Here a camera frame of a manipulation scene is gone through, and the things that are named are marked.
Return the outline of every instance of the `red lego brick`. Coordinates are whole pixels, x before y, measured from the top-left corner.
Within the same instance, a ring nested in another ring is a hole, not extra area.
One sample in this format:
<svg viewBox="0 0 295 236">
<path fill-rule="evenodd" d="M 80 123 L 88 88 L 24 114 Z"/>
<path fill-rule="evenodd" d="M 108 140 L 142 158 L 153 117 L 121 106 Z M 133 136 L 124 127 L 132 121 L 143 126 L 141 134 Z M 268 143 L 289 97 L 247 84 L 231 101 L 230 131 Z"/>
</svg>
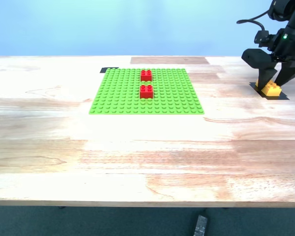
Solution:
<svg viewBox="0 0 295 236">
<path fill-rule="evenodd" d="M 141 85 L 140 86 L 140 98 L 153 98 L 153 86 Z"/>
<path fill-rule="evenodd" d="M 152 81 L 152 71 L 142 70 L 140 78 L 141 78 L 141 81 Z"/>
</svg>

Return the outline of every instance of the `wooden board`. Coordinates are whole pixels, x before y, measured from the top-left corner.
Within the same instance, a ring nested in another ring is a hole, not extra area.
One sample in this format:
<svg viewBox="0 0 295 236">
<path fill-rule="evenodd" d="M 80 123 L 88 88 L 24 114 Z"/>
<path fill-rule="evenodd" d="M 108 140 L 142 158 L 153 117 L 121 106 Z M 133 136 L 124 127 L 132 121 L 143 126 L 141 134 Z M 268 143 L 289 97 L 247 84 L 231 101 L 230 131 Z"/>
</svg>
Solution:
<svg viewBox="0 0 295 236">
<path fill-rule="evenodd" d="M 206 114 L 90 116 L 110 66 L 186 68 Z M 0 205 L 295 207 L 295 79 L 273 101 L 257 76 L 238 57 L 0 57 Z"/>
</svg>

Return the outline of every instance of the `yellow lego brick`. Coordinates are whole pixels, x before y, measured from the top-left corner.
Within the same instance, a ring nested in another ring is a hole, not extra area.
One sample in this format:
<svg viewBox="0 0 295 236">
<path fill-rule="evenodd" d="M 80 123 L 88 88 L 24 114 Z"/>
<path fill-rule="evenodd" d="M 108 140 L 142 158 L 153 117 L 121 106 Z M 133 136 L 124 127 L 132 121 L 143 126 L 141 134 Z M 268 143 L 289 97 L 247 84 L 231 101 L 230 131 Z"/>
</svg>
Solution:
<svg viewBox="0 0 295 236">
<path fill-rule="evenodd" d="M 267 85 L 261 90 L 266 96 L 269 97 L 278 97 L 280 96 L 282 89 L 280 86 L 276 85 L 272 80 L 267 83 Z"/>
</svg>

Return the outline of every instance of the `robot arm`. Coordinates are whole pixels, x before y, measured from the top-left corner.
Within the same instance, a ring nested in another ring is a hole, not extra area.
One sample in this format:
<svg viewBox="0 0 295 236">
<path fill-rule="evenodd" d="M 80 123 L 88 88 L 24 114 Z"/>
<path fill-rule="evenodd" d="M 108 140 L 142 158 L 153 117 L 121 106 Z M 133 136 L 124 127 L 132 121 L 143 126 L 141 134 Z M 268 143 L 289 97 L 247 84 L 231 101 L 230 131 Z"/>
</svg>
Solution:
<svg viewBox="0 0 295 236">
<path fill-rule="evenodd" d="M 273 20 L 289 22 L 276 35 L 269 34 L 261 23 L 255 21 L 266 14 Z M 274 68 L 279 62 L 282 63 L 282 70 L 275 80 L 276 84 L 281 86 L 295 78 L 295 0 L 273 0 L 267 12 L 237 23 L 246 22 L 261 26 L 262 30 L 258 31 L 255 43 L 259 44 L 259 47 L 267 47 L 272 52 L 267 54 L 261 49 L 247 49 L 242 55 L 242 59 L 252 68 L 259 69 L 258 89 L 262 90 L 276 74 Z"/>
</svg>

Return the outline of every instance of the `blue wall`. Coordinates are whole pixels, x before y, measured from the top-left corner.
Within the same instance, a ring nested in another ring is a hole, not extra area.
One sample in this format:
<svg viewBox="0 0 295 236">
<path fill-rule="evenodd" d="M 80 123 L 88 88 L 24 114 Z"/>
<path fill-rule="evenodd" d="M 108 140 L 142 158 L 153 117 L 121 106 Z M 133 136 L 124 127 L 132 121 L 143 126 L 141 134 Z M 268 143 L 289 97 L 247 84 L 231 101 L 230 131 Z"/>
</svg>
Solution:
<svg viewBox="0 0 295 236">
<path fill-rule="evenodd" d="M 271 0 L 0 0 L 0 55 L 239 56 Z M 285 23 L 268 16 L 271 33 Z"/>
</svg>

